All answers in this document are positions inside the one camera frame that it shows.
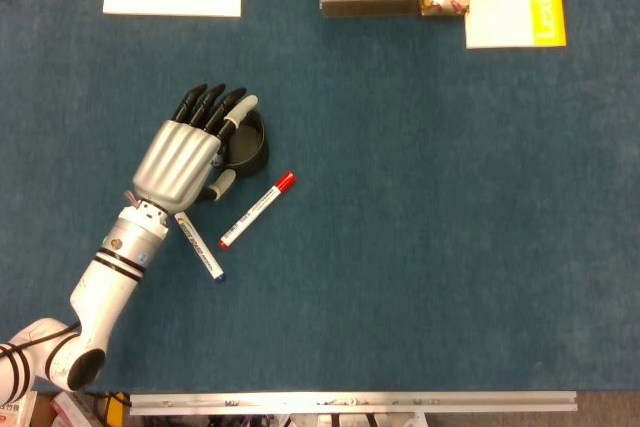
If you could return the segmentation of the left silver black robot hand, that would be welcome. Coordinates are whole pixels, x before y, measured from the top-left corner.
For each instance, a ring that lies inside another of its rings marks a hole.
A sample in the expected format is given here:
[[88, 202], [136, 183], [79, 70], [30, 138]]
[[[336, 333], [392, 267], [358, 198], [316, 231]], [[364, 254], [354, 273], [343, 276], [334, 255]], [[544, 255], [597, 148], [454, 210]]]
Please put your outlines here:
[[169, 214], [199, 197], [215, 157], [236, 133], [258, 97], [241, 87], [200, 84], [184, 95], [148, 147], [133, 177], [138, 197]]

